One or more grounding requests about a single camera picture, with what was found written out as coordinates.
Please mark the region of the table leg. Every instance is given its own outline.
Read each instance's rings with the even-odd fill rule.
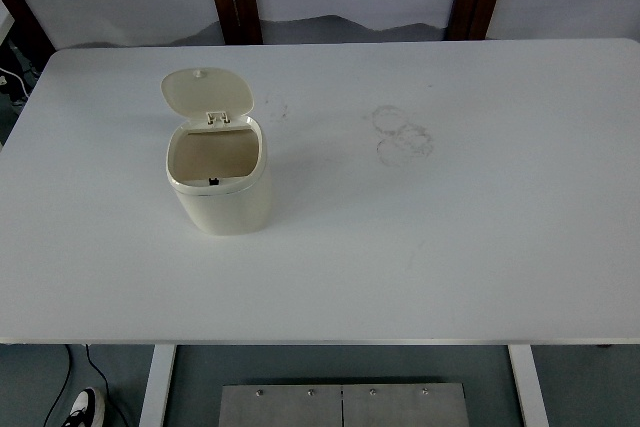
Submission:
[[[509,357],[525,427],[549,427],[531,346],[509,345]]]
[[[139,427],[162,427],[175,355],[175,345],[156,345],[153,349]]]

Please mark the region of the metal plate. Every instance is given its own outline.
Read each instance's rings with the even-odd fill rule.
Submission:
[[[222,389],[219,427],[468,427],[462,384],[245,385]]]
[[[341,392],[340,385],[225,386],[219,427],[340,427]]]
[[[343,386],[344,427],[468,427],[462,384]]]

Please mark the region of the gray floor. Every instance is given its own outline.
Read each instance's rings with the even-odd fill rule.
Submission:
[[[105,392],[104,381],[89,365],[84,348],[72,346],[69,383],[47,425],[58,427],[76,396],[87,386]],[[109,381],[113,400],[129,425],[137,425],[147,386],[153,346],[95,345],[91,360]],[[39,426],[47,416],[67,374],[63,345],[0,345],[0,426]],[[124,423],[107,406],[105,427]]]
[[[81,346],[47,425],[59,426],[78,392],[104,390]],[[152,346],[96,345],[91,357],[130,425],[142,410]],[[640,346],[538,346],[534,357],[551,427],[640,425]],[[0,425],[42,425],[64,381],[62,345],[0,345]],[[216,426],[223,385],[462,382],[470,425],[521,426],[504,347],[182,346],[168,427]],[[108,408],[105,427],[124,425]]]

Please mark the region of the lid hinge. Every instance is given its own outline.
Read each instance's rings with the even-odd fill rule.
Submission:
[[[207,124],[213,125],[216,122],[228,124],[231,122],[226,112],[207,112]]]

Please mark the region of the circular marks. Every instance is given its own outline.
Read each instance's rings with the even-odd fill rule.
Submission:
[[[373,113],[373,126],[383,137],[393,137],[407,125],[407,114],[393,105],[378,107]]]
[[[378,107],[373,112],[372,122],[382,137],[378,143],[378,158],[384,165],[405,165],[412,159],[428,156],[433,150],[427,129],[410,123],[407,114],[398,107]]]

